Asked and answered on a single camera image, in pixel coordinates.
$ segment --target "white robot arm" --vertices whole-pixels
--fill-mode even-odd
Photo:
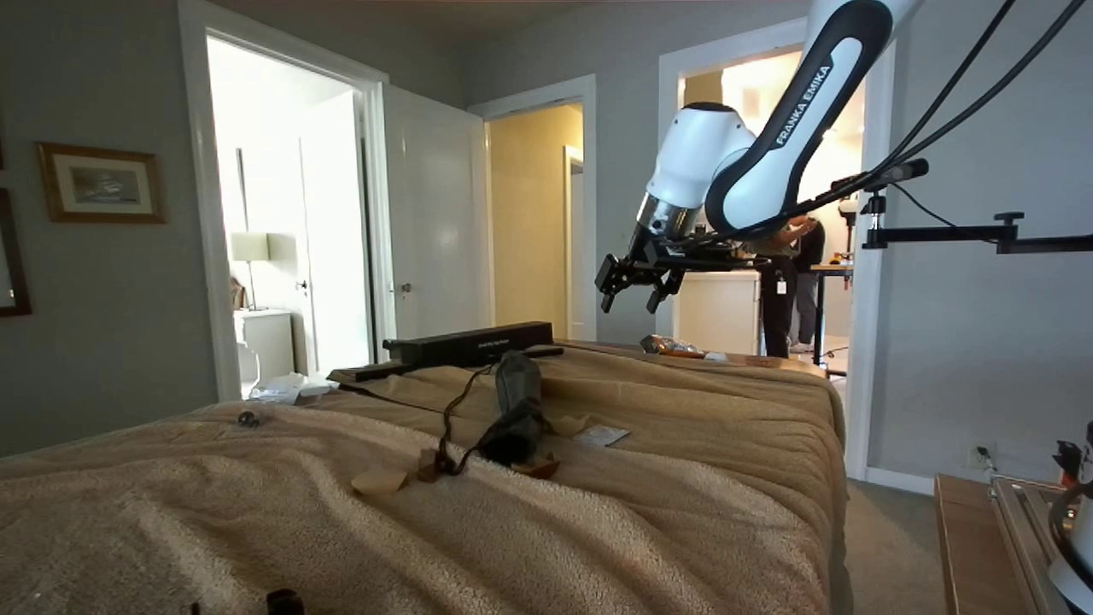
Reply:
[[[758,137],[728,106],[680,109],[656,154],[632,249],[622,260],[608,256],[598,273],[605,311],[632,284],[652,284],[649,311],[656,311],[680,287],[683,270],[710,270],[714,260],[697,256],[700,239],[683,249],[697,222],[721,243],[769,236],[799,215],[806,161],[915,3],[820,0],[810,51]]]

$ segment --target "door frame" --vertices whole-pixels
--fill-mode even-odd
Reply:
[[[687,75],[710,72],[728,62],[745,62],[772,51],[803,48],[810,38],[810,21],[782,21],[772,27],[745,31],[734,38],[680,48],[659,55],[659,133],[669,130],[676,116],[676,85]],[[891,150],[891,109],[895,109],[895,55],[898,41],[874,62],[864,79],[864,164],[878,164]],[[844,461],[847,475],[868,482],[871,458],[871,413],[878,386],[878,314],[881,314],[881,270],[885,249],[854,249],[854,335],[850,335],[850,376],[847,376],[847,413],[844,413]],[[673,331],[673,308],[656,314],[656,331]]]
[[[232,328],[232,301],[229,301],[229,249],[225,249],[225,222],[222,222],[222,198],[219,198],[212,75],[208,75],[205,38],[208,34],[225,38],[239,48],[263,51],[270,58],[328,75],[355,89],[359,113],[362,113],[359,123],[365,137],[365,181],[369,181],[365,195],[376,208],[386,205],[386,171],[383,171],[386,140],[383,140],[379,89],[389,79],[386,72],[376,72],[328,48],[273,31],[260,21],[215,7],[208,0],[178,0],[178,31],[181,31],[181,62],[184,62],[188,116],[191,116],[191,154],[195,154],[195,188],[198,188],[195,195],[198,195],[198,222],[202,222],[215,396],[239,400],[236,328]]]
[[[547,106],[581,106],[581,133],[584,133],[584,195],[581,195],[581,212],[570,212],[570,270],[587,270],[594,277],[598,270],[598,96],[594,96],[594,75],[577,75],[567,82],[526,89],[516,96],[488,99],[482,106],[471,106],[485,123],[516,116],[516,113],[533,113]],[[584,321],[584,338],[598,342],[598,294],[594,280],[570,280],[567,294],[567,314],[577,314]]]

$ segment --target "picture frame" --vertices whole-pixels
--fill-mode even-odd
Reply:
[[[55,222],[164,222],[154,154],[38,144],[38,167]]]
[[[14,232],[10,195],[0,188],[0,318],[31,314],[27,273]]]

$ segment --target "bed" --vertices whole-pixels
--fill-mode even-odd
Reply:
[[[827,379],[608,345],[536,366],[529,468],[420,478],[447,403],[451,451],[499,413],[451,366],[3,458],[0,612],[847,608]]]

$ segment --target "black cable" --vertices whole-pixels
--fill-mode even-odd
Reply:
[[[905,195],[915,208],[922,208],[929,219],[936,219],[936,222],[943,222],[943,226],[950,226],[950,229],[956,229],[946,215],[939,215],[939,212],[932,212],[932,208],[926,208],[909,188],[902,188],[902,185],[891,185],[898,195]]]
[[[383,400],[383,403],[393,403],[393,407],[413,407],[413,410],[434,413],[434,407],[406,403],[406,400],[396,400],[396,396],[383,396],[383,393],[365,390],[365,386],[359,386],[359,383],[342,383],[338,390],[355,393],[355,396],[372,396],[372,400]]]
[[[915,144],[915,137],[926,130],[926,123],[939,113],[939,106],[953,96],[956,82],[967,75],[967,68],[980,58],[980,51],[987,48],[987,41],[994,38],[994,31],[1001,27],[1001,21],[1011,14],[1014,0],[1004,0],[997,7],[997,14],[991,17],[991,24],[984,27],[984,34],[977,38],[977,44],[963,55],[963,62],[956,65],[956,72],[950,75],[950,82],[932,96],[932,103],[926,106],[926,113],[915,120],[915,126],[898,140],[898,147],[891,147],[891,154],[868,174],[868,178],[881,178],[888,167],[909,161],[905,150]]]
[[[475,441],[475,448],[465,451],[465,458],[458,458],[454,475],[461,475],[471,461],[471,454],[478,451],[482,437]]]
[[[447,454],[447,441],[451,441],[451,413],[454,413],[458,403],[468,400],[468,393],[471,393],[471,386],[475,386],[478,376],[482,376],[482,372],[471,372],[471,379],[465,383],[465,390],[444,407],[444,434],[441,434],[437,454],[434,454],[434,472],[437,472],[437,475],[458,475],[458,472],[468,465],[468,454],[471,454],[471,451],[454,465],[454,458]]]
[[[956,113],[950,123],[932,130],[926,140],[909,147],[902,161],[915,157],[919,150],[932,147],[946,133],[953,133],[960,123],[967,123],[973,113],[980,113],[997,92],[1004,92],[1052,41],[1055,34],[1069,24],[1069,17],[1083,7],[1083,0],[1069,0],[1062,14],[1052,21],[1052,27],[984,92],[977,96],[963,113]]]

